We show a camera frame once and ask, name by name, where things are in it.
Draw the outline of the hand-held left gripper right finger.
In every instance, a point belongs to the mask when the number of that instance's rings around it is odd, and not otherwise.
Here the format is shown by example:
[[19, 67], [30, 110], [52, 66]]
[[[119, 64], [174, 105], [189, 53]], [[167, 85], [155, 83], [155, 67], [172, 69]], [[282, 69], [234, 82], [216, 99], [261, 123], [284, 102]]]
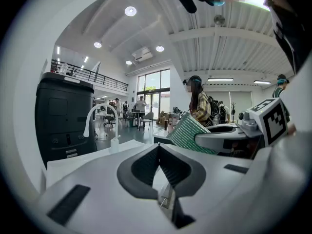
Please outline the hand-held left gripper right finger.
[[171, 219], [159, 217], [158, 232], [181, 230], [212, 211], [239, 185], [253, 163], [159, 144], [158, 164], [175, 196]]

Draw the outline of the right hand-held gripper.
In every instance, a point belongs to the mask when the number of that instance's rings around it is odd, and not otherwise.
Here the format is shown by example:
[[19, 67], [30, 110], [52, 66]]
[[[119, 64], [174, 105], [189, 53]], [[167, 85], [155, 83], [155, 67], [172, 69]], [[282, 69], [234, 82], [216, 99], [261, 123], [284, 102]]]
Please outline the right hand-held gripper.
[[206, 127], [210, 133], [198, 134], [198, 146], [218, 153], [232, 150], [256, 153], [273, 146], [287, 135], [288, 127], [281, 98], [266, 99], [254, 107], [239, 113], [236, 124], [218, 124]]

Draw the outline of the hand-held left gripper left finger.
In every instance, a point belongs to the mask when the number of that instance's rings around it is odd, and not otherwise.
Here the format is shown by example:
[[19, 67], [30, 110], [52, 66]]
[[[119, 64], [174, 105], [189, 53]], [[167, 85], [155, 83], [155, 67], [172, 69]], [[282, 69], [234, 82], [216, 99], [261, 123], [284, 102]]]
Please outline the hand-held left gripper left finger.
[[139, 199], [120, 185], [117, 169], [122, 161], [150, 148], [143, 145], [93, 159], [49, 187], [37, 201], [47, 214], [76, 185], [90, 190], [65, 224], [79, 234], [172, 234], [176, 227], [154, 199]]

